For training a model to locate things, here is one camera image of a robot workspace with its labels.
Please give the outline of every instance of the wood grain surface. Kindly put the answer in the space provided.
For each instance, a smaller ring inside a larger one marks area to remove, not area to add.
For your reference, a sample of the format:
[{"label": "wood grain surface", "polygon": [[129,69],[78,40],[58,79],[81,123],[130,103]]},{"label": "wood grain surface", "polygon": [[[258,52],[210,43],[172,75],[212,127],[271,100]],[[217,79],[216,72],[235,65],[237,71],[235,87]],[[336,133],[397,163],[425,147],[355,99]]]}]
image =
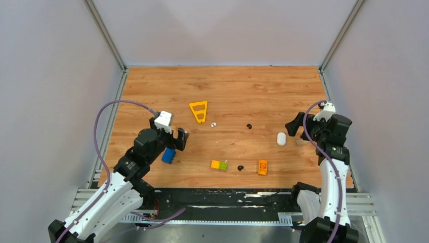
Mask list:
[{"label": "wood grain surface", "polygon": [[[302,128],[296,137],[287,137],[285,146],[276,142],[279,132],[287,133],[285,123],[325,99],[316,67],[133,67],[122,99],[171,112],[176,135],[178,127],[190,133],[173,164],[163,163],[160,156],[151,165],[144,180],[154,187],[286,188],[298,181],[321,186],[314,147],[295,143]],[[198,124],[189,103],[204,100],[207,119]],[[106,155],[110,169],[137,133],[149,127],[150,117],[141,107],[119,106]],[[268,161],[266,175],[257,173],[259,159]],[[227,171],[211,169],[212,160],[228,160]],[[105,179],[103,171],[100,182]],[[350,176],[347,186],[353,186]]]}]

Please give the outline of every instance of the black and white robotic arm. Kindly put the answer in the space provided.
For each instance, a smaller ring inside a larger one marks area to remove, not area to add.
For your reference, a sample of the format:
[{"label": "black and white robotic arm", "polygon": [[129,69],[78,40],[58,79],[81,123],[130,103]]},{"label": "black and white robotic arm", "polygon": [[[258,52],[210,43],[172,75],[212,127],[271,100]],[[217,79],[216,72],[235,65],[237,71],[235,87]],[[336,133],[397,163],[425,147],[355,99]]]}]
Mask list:
[{"label": "black and white robotic arm", "polygon": [[[183,151],[189,137],[184,129],[178,129],[178,137],[173,137],[171,121],[173,115],[166,111],[150,118],[150,128],[139,132],[134,145],[119,159],[110,173],[108,189],[105,185],[64,221],[54,220],[48,227],[51,243],[63,234],[63,243],[98,243],[101,238],[124,216],[151,201],[154,188],[142,177],[150,170],[150,165],[165,148]],[[79,220],[76,218],[85,212]]]},{"label": "black and white robotic arm", "polygon": [[301,138],[314,141],[332,160],[331,163],[316,149],[322,176],[321,196],[316,187],[302,182],[298,182],[292,188],[292,203],[299,206],[305,222],[300,242],[327,242],[334,232],[338,215],[339,222],[332,242],[358,242],[358,231],[350,228],[346,207],[346,178],[350,154],[344,143],[352,121],[336,114],[332,103],[320,103],[319,108],[321,111],[316,115],[308,115],[306,121],[305,113],[299,112],[292,122],[285,125],[288,134],[295,136],[298,128],[306,122],[310,138],[305,132]]}]

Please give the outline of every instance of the yellow triangular object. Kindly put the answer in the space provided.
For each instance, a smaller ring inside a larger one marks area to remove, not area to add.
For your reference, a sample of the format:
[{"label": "yellow triangular object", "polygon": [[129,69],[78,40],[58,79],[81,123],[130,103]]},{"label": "yellow triangular object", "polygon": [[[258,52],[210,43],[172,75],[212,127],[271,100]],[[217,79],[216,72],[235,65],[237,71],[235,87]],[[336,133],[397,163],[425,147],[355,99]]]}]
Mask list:
[{"label": "yellow triangular object", "polygon": [[[199,106],[199,105],[204,105],[204,109],[203,110],[198,110],[195,111],[194,107],[195,106]],[[204,123],[205,122],[205,118],[206,118],[206,114],[207,114],[207,101],[201,101],[201,102],[195,102],[195,103],[190,103],[189,107],[191,108],[192,113],[195,116],[195,119],[197,119],[198,123]],[[204,117],[202,119],[198,118],[199,114],[203,114]]]}]

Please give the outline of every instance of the white oval object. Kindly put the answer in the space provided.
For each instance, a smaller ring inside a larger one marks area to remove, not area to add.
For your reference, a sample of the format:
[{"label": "white oval object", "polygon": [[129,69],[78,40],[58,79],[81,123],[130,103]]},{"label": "white oval object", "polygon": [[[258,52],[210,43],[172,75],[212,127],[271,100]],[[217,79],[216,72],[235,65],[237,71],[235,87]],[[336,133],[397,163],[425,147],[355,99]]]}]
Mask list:
[{"label": "white oval object", "polygon": [[277,134],[277,144],[280,146],[286,145],[286,134],[285,133]]}]

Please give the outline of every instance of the blue block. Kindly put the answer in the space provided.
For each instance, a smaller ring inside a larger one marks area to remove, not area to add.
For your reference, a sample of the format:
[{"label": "blue block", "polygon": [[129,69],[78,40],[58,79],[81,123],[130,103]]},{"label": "blue block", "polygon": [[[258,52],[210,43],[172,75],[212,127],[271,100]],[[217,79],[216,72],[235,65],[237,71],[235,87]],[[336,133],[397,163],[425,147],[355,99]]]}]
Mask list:
[{"label": "blue block", "polygon": [[175,149],[170,149],[167,148],[164,152],[164,155],[162,156],[162,162],[167,163],[167,164],[171,164],[173,163],[173,158],[176,155],[176,150]]}]

